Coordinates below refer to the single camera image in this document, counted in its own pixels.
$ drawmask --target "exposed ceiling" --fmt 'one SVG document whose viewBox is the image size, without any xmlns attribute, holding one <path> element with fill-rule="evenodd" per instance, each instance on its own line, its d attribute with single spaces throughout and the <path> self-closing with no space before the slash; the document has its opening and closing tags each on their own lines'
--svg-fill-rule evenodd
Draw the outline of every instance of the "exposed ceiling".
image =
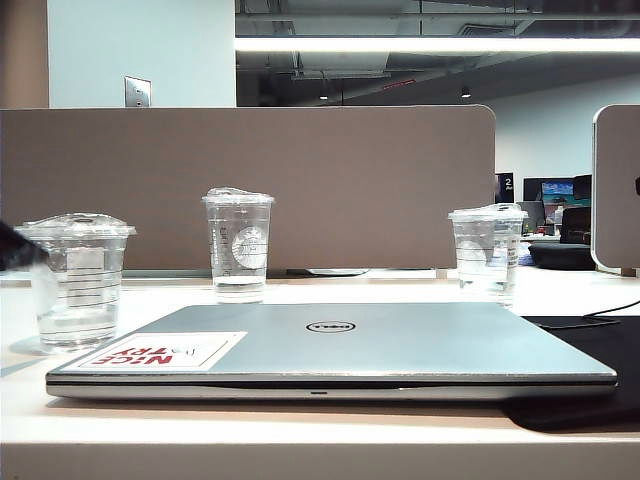
<svg viewBox="0 0 640 480">
<path fill-rule="evenodd" d="M 638 20 L 639 0 L 236 0 L 238 36 L 637 37 Z M 463 85 L 477 102 L 638 72 L 632 54 L 237 54 L 240 106 L 460 103 Z"/>
</svg>

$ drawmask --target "white desk surface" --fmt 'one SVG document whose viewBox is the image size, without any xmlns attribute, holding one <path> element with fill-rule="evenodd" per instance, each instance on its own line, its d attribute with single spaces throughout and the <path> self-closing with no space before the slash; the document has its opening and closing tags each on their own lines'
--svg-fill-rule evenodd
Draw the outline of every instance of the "white desk surface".
<svg viewBox="0 0 640 480">
<path fill-rule="evenodd" d="M 528 243 L 560 243 L 560 235 L 541 235 L 539 233 L 532 233 L 531 235 L 521 236 L 520 241 Z"/>
<path fill-rule="evenodd" d="M 206 279 L 126 279 L 119 333 L 215 302 Z M 640 475 L 640 427 L 541 434 L 491 405 L 97 402 L 52 397 L 26 282 L 2 282 L 2 471 L 7 480 L 555 479 Z M 640 279 L 519 267 L 513 311 L 583 314 L 640 299 Z M 462 300 L 455 272 L 269 281 L 266 303 Z M 626 314 L 640 314 L 634 307 Z"/>
</svg>

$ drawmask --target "monitor screen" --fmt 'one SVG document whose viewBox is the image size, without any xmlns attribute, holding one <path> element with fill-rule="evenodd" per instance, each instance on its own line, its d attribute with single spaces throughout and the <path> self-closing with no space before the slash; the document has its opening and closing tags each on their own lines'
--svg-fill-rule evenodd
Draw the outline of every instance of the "monitor screen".
<svg viewBox="0 0 640 480">
<path fill-rule="evenodd" d="M 522 184 L 522 199 L 527 200 L 542 200 L 542 184 L 555 183 L 555 182 L 573 182 L 573 177 L 538 177 L 538 178 L 525 178 Z"/>
<path fill-rule="evenodd" d="M 555 214 L 559 207 L 588 207 L 591 206 L 590 198 L 576 200 L 573 196 L 572 181 L 548 181 L 542 182 L 542 202 L 544 213 L 548 223 L 555 222 Z"/>
</svg>

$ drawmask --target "pipe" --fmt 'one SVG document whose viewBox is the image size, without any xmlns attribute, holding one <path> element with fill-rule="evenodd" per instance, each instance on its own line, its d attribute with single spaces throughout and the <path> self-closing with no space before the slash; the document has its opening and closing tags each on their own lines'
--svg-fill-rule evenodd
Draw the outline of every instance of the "pipe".
<svg viewBox="0 0 640 480">
<path fill-rule="evenodd" d="M 240 22 L 296 22 L 318 20 L 456 20 L 470 22 L 504 21 L 637 21 L 640 13 L 400 13 L 400 14 L 355 14 L 355 13 L 236 13 Z"/>
<path fill-rule="evenodd" d="M 520 59 L 520 58 L 525 58 L 525 57 L 531 57 L 537 54 L 522 54 L 522 55 L 518 55 L 518 57 L 513 57 L 510 56 L 509 60 L 515 60 Z M 499 63 L 503 63 L 504 57 L 500 56 L 499 54 L 496 55 L 488 55 L 486 57 L 482 57 L 480 59 L 475 59 L 473 60 L 475 63 L 473 65 L 474 68 L 483 68 L 483 67 L 489 67 L 491 65 L 496 65 Z M 393 79 L 392 82 L 390 82 L 389 79 L 387 80 L 382 80 L 382 81 L 374 81 L 371 83 L 368 83 L 364 86 L 361 87 L 356 87 L 353 89 L 349 89 L 349 90 L 342 90 L 341 92 L 337 93 L 337 94 L 330 94 L 329 95 L 329 99 L 324 103 L 324 105 L 326 104 L 336 104 L 337 102 L 340 102 L 341 100 L 347 100 L 347 99 L 352 99 L 352 98 L 356 98 L 356 97 L 362 97 L 362 96 L 366 96 L 366 95 L 371 95 L 371 94 L 376 94 L 376 93 L 381 93 L 384 91 L 384 87 L 389 85 L 389 83 L 397 83 L 397 84 L 401 84 L 405 81 L 413 81 L 411 82 L 413 83 L 420 83 L 420 82 L 424 82 L 424 81 L 428 81 L 428 80 L 434 80 L 436 78 L 442 78 L 446 75 L 452 75 L 452 74 L 457 74 L 457 73 L 462 73 L 464 71 L 466 71 L 468 69 L 469 65 L 467 62 L 463 62 L 457 65 L 452 65 L 446 69 L 440 69 L 439 71 L 437 70 L 432 70 L 432 71 L 423 71 L 420 73 L 414 73 L 412 75 L 407 75 L 407 76 L 399 76 Z M 295 107 L 312 107 L 312 106 L 317 106 L 317 105 L 321 105 L 323 103 L 320 103 L 317 101 L 317 99 L 310 99 L 310 100 L 303 100 L 300 102 L 295 102 L 292 105 L 288 105 L 288 106 L 295 106 Z"/>
</svg>

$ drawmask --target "dell logo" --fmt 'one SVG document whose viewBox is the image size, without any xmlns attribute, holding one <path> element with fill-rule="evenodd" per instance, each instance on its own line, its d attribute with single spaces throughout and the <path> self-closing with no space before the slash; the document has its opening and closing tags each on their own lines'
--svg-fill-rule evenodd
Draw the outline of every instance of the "dell logo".
<svg viewBox="0 0 640 480">
<path fill-rule="evenodd" d="M 356 326 L 349 322 L 317 322 L 307 325 L 307 330 L 320 333 L 340 333 L 353 330 Z"/>
</svg>

